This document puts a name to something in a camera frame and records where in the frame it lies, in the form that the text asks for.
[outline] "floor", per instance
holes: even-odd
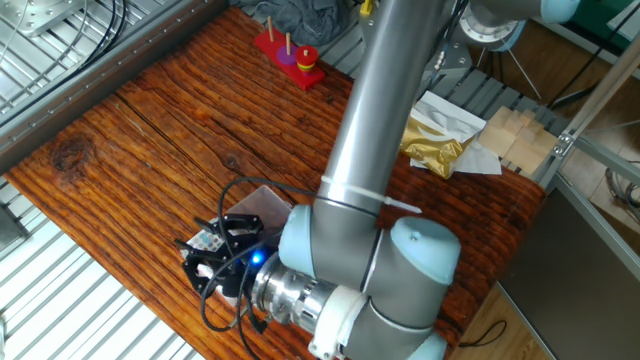
[[[471,327],[462,338],[463,343],[473,343],[497,321],[505,320],[507,329],[494,343],[482,347],[458,348],[451,360],[546,360],[547,356],[533,339],[511,304],[495,287],[485,300]],[[485,340],[491,340],[500,333],[501,327],[494,328]]]

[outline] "silver robot arm segment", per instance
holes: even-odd
[[[552,3],[573,14],[577,2],[475,0],[467,10],[488,24],[544,17]],[[441,359],[446,351],[432,329],[458,239],[426,219],[376,226],[441,16],[450,13],[445,3],[383,1],[322,178],[319,194],[330,200],[294,208],[278,254],[256,278],[256,306],[313,332],[309,351],[321,359]]]

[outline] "wood grain surface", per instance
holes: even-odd
[[[262,27],[230,9],[172,54],[96,105],[5,177],[135,296],[208,359],[248,359],[235,331],[200,320],[198,296],[172,245],[212,218],[222,187],[261,176],[317,189],[352,80],[320,64],[326,81],[305,93],[253,45]],[[455,174],[443,180],[400,156],[389,196],[420,206],[462,243],[455,283],[436,327],[455,348],[514,256],[544,200],[535,183]],[[233,188],[226,208],[251,193]],[[281,196],[308,203],[299,195]],[[391,226],[408,214],[385,208]],[[209,301],[214,324],[232,309]],[[272,324],[247,330],[258,355],[311,358],[310,335]]]

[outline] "wooden peg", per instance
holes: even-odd
[[[267,26],[269,27],[269,40],[273,42],[275,39],[273,38],[273,23],[271,22],[271,16],[267,17]]]
[[[291,33],[287,33],[287,55],[291,55]]]

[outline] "metal shelf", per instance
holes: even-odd
[[[128,2],[125,33],[135,31],[143,18],[162,11],[176,0],[133,0]],[[23,3],[4,0],[5,4]],[[21,32],[15,37],[0,64],[0,126],[8,121],[9,110],[19,107],[30,97],[41,95],[52,81],[70,75],[96,48],[107,30],[112,14],[112,2],[89,0],[86,24],[82,26],[84,9],[77,11],[50,30],[28,37]],[[118,16],[122,9],[117,7]],[[78,31],[82,35],[76,40]],[[14,24],[0,17],[0,48],[7,44]]]

